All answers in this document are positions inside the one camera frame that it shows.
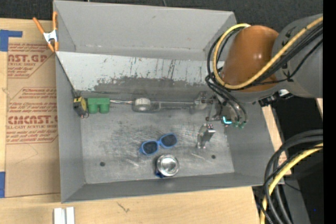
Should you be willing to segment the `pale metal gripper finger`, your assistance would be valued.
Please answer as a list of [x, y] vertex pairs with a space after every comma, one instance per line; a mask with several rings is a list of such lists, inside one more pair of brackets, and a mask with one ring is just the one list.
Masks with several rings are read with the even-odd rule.
[[213, 127], [213, 124], [211, 123], [205, 123], [201, 126], [199, 129], [199, 132], [197, 134], [197, 148], [205, 148], [206, 143], [209, 142], [212, 138], [212, 136], [216, 133], [216, 130]]
[[195, 114], [198, 111], [204, 110], [207, 108], [208, 104], [211, 101], [211, 96], [207, 92], [199, 92], [197, 98], [194, 100], [193, 104], [189, 108], [190, 114]]

